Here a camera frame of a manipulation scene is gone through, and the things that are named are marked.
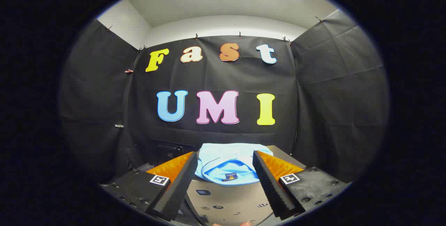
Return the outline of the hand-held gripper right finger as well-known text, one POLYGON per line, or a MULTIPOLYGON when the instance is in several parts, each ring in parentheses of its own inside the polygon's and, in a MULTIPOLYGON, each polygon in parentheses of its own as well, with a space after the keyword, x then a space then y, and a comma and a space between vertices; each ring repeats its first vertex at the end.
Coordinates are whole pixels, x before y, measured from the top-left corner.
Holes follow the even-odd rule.
POLYGON ((318 167, 303 169, 259 150, 253 152, 252 165, 274 216, 280 219, 314 210, 351 186, 318 167))

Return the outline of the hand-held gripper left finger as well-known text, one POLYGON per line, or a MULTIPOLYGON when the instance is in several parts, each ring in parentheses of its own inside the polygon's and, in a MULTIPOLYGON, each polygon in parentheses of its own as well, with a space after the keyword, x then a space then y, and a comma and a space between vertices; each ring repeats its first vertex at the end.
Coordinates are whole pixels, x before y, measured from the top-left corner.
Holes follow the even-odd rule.
POLYGON ((197 151, 154 165, 137 162, 99 187, 111 199, 150 221, 170 222, 176 218, 198 165, 197 151))

